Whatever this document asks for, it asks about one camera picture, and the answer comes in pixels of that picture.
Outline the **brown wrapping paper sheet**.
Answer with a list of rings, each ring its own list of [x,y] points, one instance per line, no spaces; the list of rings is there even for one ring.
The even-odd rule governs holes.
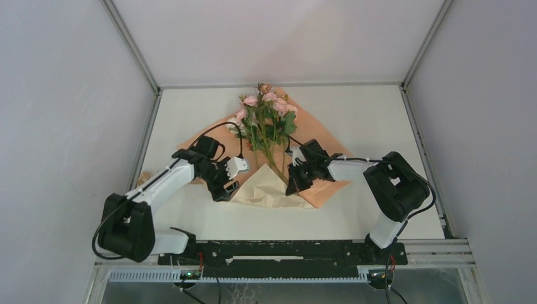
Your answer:
[[[242,153],[252,168],[237,176],[233,203],[264,208],[319,208],[347,182],[317,179],[299,191],[292,154],[300,144],[316,140],[328,156],[346,149],[319,120],[287,92],[260,84],[252,95],[239,97],[239,109],[212,125],[208,135],[220,142],[215,160]]]

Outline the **pink fake rose stem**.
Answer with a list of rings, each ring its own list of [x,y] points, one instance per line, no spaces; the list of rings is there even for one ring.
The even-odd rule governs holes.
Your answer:
[[[284,174],[289,136],[295,132],[298,109],[289,102],[286,93],[276,93],[269,84],[256,87],[257,104],[254,107],[254,125],[251,133],[252,150],[266,158],[267,165],[288,183]]]

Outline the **pink fake rose sprig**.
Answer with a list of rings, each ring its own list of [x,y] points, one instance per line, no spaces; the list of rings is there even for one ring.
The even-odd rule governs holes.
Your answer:
[[[234,123],[227,127],[228,131],[237,138],[247,141],[246,147],[253,153],[256,168],[262,166],[261,158],[269,150],[269,144],[265,138],[265,125],[261,122],[261,105],[263,94],[240,95],[239,110],[228,119]]]

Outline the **tan ribbon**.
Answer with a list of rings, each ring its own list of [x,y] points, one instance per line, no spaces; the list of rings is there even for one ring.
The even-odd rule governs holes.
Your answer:
[[[139,187],[143,185],[145,182],[147,182],[152,177],[151,172],[142,172],[140,176],[138,177],[138,180],[136,182],[136,186]]]

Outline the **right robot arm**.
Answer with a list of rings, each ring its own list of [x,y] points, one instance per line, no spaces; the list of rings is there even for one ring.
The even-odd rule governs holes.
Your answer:
[[[366,255],[373,263],[383,263],[391,255],[391,246],[414,216],[432,208],[436,192],[430,182],[418,174],[404,157],[392,151],[379,160],[329,155],[319,142],[288,146],[286,195],[298,194],[313,186],[314,181],[367,183],[380,215],[365,238]]]

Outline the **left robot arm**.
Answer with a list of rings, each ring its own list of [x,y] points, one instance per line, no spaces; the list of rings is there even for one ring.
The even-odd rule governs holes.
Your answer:
[[[235,178],[249,169],[242,154],[214,158],[221,143],[201,136],[187,149],[178,149],[164,169],[125,194],[110,194],[104,203],[101,223],[92,237],[94,254],[105,260],[100,249],[110,251],[111,260],[143,262],[151,255],[174,254],[183,264],[195,261],[196,236],[183,229],[156,229],[155,213],[180,188],[202,180],[213,201],[229,201],[239,187]]]

